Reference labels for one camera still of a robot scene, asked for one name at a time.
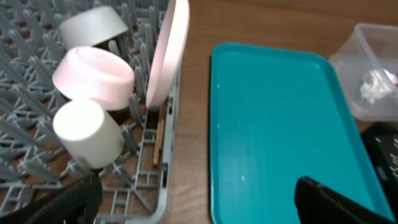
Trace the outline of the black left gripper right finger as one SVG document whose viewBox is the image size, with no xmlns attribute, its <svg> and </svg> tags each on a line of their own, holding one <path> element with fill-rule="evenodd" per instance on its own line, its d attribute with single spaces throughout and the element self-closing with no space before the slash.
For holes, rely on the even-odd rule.
<svg viewBox="0 0 398 224">
<path fill-rule="evenodd" d="M 297 181 L 294 203 L 301 224 L 395 224 L 309 177 Z"/>
</svg>

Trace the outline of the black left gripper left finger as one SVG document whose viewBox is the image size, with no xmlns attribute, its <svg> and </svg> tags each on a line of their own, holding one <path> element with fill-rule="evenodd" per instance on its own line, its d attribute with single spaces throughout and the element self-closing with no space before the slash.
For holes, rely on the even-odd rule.
<svg viewBox="0 0 398 224">
<path fill-rule="evenodd" d="M 1 224 L 93 223 L 102 201 L 100 177 L 92 173 L 1 217 Z"/>
</svg>

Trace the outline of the cream white cup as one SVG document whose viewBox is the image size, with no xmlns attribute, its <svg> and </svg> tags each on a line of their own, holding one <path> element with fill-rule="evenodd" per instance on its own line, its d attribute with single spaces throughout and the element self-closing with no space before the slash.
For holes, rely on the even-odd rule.
<svg viewBox="0 0 398 224">
<path fill-rule="evenodd" d="M 95 101 L 69 101 L 56 112 L 52 124 L 62 146 L 88 169 L 109 165 L 123 151 L 119 125 Z"/>
</svg>

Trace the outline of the small pink-white bowl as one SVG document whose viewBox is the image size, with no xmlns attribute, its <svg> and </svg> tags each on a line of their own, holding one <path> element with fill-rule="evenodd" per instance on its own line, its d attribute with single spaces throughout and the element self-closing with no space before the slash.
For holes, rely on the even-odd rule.
<svg viewBox="0 0 398 224">
<path fill-rule="evenodd" d="M 122 58 L 96 47 L 70 49 L 52 75 L 56 89 L 71 100 L 91 99 L 108 111 L 127 108 L 134 72 Z"/>
</svg>

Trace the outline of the white tissue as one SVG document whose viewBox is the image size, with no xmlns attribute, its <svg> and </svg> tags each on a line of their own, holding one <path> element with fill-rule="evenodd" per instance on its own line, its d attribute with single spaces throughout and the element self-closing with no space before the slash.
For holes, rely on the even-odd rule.
<svg viewBox="0 0 398 224">
<path fill-rule="evenodd" d="M 360 86 L 361 97 L 368 103 L 374 104 L 377 100 L 393 95 L 397 86 L 391 82 L 390 73 L 388 70 L 380 68 L 364 74 Z"/>
</svg>

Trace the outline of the large white plate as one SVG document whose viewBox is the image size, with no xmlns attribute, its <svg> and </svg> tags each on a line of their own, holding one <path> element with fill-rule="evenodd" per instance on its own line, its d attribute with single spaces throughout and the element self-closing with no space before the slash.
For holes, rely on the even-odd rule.
<svg viewBox="0 0 398 224">
<path fill-rule="evenodd" d="M 168 97 L 181 64 L 190 22 L 188 0 L 171 0 L 155 48 L 146 107 L 160 106 Z"/>
</svg>

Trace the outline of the grey-white bowl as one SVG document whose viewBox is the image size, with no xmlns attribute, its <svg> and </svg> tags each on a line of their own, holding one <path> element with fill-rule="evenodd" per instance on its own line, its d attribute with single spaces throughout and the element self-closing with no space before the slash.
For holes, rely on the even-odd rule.
<svg viewBox="0 0 398 224">
<path fill-rule="evenodd" d="M 111 6 L 94 7 L 69 17 L 59 25 L 67 50 L 80 46 L 96 46 L 128 30 Z"/>
</svg>

